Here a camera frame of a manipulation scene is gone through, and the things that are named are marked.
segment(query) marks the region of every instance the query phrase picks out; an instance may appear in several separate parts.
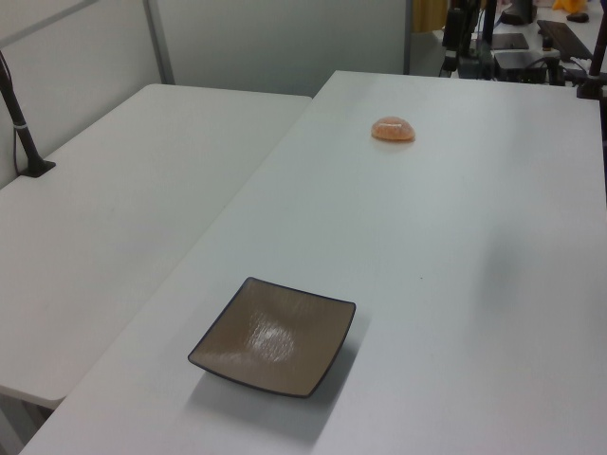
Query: black cable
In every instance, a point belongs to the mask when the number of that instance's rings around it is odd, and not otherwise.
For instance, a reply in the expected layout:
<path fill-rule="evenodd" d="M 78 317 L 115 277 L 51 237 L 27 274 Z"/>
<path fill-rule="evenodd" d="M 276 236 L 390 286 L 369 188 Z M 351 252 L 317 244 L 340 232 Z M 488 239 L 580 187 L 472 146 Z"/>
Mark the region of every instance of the black cable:
<path fill-rule="evenodd" d="M 9 65 L 4 58 L 2 50 L 0 50 L 0 63 L 3 66 L 3 70 L 7 72 L 7 76 L 9 76 L 10 88 L 12 88 L 12 75 L 10 74 Z M 12 126 L 12 165 L 15 168 L 15 173 L 17 176 L 21 175 L 19 173 L 19 168 L 17 167 L 17 129 L 14 127 L 14 125 Z"/>
<path fill-rule="evenodd" d="M 579 69 L 581 69 L 581 70 L 584 72 L 584 74 L 585 74 L 586 76 L 588 76 L 588 71 L 586 71 L 586 70 L 584 69 L 584 67 L 583 67 L 581 64 L 579 64 L 578 62 L 576 62 L 576 61 L 575 61 L 575 60 L 573 60 L 573 59 L 571 59 L 571 63 L 572 63 L 572 64 L 577 65 L 577 66 L 578 66 L 578 68 L 579 68 Z"/>
<path fill-rule="evenodd" d="M 526 69 L 529 69 L 529 68 L 530 68 L 531 66 L 533 66 L 534 64 L 538 64 L 539 62 L 544 62 L 544 64 L 545 64 L 546 59 L 547 59 L 546 57 L 541 57 L 540 59 L 536 60 L 535 62 L 531 62 L 530 64 L 528 64 L 528 65 L 527 65 L 527 66 L 526 66 L 526 67 L 523 69 L 523 71 L 525 71 Z"/>
<path fill-rule="evenodd" d="M 14 126 L 12 127 L 12 165 L 17 176 L 21 175 L 17 167 L 17 129 Z"/>
<path fill-rule="evenodd" d="M 10 88 L 12 88 L 12 76 L 10 75 L 9 64 L 7 64 L 7 61 L 4 58 L 4 54 L 2 53 L 2 50 L 0 50 L 0 62 L 2 63 L 2 66 L 4 66 L 4 69 L 7 70 L 7 76 L 9 76 Z"/>

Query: tabletop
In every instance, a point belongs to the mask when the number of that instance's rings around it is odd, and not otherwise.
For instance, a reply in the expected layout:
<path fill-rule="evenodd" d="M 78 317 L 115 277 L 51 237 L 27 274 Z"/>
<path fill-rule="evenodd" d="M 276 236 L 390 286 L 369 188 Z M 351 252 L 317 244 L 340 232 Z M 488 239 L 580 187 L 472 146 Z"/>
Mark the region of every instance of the tabletop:
<path fill-rule="evenodd" d="M 574 89 L 338 72 L 23 455 L 605 453 L 605 214 Z M 309 399 L 188 362 L 248 276 L 358 306 Z"/>
<path fill-rule="evenodd" d="M 55 408 L 308 98 L 150 85 L 0 191 L 0 392 Z"/>

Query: square plate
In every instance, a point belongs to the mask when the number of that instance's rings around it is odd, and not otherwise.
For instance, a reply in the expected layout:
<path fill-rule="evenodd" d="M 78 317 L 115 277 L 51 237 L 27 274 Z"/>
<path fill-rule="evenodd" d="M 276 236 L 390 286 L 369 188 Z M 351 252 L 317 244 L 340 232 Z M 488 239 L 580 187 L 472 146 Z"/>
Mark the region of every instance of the square plate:
<path fill-rule="evenodd" d="M 247 278 L 188 359 L 238 384 L 306 398 L 333 364 L 356 308 Z"/>

